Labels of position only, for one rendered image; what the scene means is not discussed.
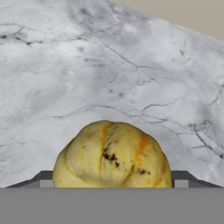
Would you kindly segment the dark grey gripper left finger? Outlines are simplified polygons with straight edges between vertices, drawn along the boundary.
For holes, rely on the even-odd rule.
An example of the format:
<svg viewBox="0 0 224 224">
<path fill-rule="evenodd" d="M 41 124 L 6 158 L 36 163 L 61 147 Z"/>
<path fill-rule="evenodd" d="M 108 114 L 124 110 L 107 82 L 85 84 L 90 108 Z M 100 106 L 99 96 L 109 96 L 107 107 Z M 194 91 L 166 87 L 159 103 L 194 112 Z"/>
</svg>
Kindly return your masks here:
<svg viewBox="0 0 224 224">
<path fill-rule="evenodd" d="M 9 188 L 54 188 L 53 185 L 53 172 L 41 171 L 32 179 L 28 179 L 14 185 L 9 185 Z"/>
</svg>

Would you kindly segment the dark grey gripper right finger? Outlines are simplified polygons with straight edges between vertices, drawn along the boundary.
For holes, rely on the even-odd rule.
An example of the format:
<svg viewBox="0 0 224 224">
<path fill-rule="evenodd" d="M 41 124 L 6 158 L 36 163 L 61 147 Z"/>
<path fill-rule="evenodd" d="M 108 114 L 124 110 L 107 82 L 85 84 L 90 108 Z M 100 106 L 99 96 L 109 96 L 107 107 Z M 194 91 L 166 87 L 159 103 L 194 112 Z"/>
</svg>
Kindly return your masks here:
<svg viewBox="0 0 224 224">
<path fill-rule="evenodd" d="M 171 177 L 173 188 L 220 188 L 219 185 L 195 178 L 188 171 L 172 171 Z"/>
</svg>

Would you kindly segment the yellow squash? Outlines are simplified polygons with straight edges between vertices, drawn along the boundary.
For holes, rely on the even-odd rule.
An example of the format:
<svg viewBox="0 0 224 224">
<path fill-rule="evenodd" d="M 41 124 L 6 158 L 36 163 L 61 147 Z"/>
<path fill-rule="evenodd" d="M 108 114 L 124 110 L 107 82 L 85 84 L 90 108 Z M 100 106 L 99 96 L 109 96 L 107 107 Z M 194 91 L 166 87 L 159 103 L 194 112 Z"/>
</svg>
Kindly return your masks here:
<svg viewBox="0 0 224 224">
<path fill-rule="evenodd" d="M 58 155 L 52 172 L 57 188 L 170 188 L 166 155 L 149 134 L 126 122 L 85 126 Z"/>
</svg>

